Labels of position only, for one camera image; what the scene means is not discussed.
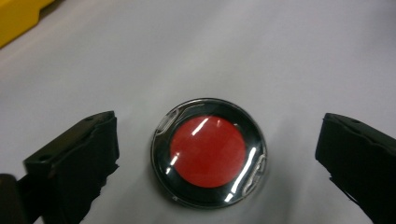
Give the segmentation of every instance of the yellow object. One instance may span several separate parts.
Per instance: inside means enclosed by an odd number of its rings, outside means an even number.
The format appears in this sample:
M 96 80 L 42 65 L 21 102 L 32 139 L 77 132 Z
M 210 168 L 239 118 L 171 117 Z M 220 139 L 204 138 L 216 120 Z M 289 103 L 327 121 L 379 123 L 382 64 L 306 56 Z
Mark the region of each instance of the yellow object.
M 38 23 L 40 9 L 54 0 L 0 0 L 0 48 Z

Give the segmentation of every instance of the red circle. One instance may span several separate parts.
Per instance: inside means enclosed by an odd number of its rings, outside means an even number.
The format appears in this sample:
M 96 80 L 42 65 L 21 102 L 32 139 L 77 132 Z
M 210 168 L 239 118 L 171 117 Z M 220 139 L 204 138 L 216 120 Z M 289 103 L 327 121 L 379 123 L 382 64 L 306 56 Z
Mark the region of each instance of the red circle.
M 202 188 L 227 184 L 241 172 L 246 157 L 242 134 L 230 121 L 201 116 L 183 123 L 170 146 L 171 166 Z

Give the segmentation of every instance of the yellow corner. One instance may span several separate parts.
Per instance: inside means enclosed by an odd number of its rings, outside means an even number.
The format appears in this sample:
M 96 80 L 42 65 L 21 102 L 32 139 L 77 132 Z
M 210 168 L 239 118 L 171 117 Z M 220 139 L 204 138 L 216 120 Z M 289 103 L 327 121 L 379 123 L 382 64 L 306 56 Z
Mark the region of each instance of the yellow corner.
M 0 0 L 0 48 L 38 23 L 40 9 L 54 0 Z

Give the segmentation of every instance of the transparent cover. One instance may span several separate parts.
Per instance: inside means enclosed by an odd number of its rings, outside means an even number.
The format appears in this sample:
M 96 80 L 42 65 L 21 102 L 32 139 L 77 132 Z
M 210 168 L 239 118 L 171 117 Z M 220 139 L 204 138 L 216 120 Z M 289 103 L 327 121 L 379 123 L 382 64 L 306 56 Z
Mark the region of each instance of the transparent cover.
M 151 162 L 172 198 L 199 208 L 224 207 L 245 198 L 267 159 L 258 125 L 242 108 L 219 99 L 178 105 L 161 121 Z

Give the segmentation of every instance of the white tabletop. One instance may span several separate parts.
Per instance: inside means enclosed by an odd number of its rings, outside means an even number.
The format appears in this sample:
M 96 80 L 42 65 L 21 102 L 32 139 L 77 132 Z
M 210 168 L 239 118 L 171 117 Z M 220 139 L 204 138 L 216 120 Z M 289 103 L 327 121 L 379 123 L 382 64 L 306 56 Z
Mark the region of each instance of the white tabletop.
M 67 0 L 0 50 L 0 171 L 114 110 L 120 168 L 82 223 L 372 223 L 315 160 L 333 112 L 396 136 L 393 0 Z M 215 97 L 261 126 L 268 173 L 200 211 L 162 194 L 151 136 L 174 106 Z

